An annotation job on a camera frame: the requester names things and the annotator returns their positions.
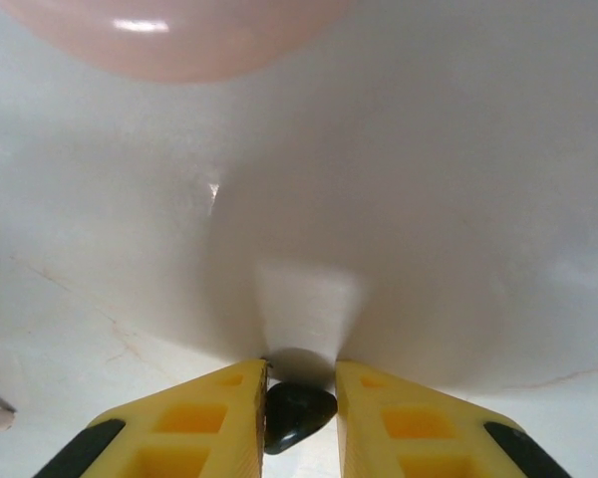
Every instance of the pink ball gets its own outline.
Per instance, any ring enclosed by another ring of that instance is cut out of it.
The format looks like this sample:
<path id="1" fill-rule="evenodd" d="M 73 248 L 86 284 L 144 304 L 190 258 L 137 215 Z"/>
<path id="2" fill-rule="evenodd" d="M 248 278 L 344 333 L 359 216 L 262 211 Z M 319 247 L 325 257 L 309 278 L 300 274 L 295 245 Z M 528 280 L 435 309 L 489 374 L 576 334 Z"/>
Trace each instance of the pink ball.
<path id="1" fill-rule="evenodd" d="M 105 70 L 213 82 L 260 68 L 340 17 L 351 0 L 0 0 L 36 34 Z"/>

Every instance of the white ceramic surface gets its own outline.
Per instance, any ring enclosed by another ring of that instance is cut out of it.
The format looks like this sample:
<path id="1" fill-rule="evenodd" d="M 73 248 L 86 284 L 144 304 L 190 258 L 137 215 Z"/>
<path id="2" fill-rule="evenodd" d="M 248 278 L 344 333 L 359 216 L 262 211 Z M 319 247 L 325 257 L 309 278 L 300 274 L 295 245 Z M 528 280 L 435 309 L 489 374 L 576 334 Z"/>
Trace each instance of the white ceramic surface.
<path id="1" fill-rule="evenodd" d="M 598 0 L 360 1 L 177 87 L 0 12 L 0 478 L 288 349 L 467 396 L 598 478 Z M 334 424 L 266 472 L 337 476 Z"/>

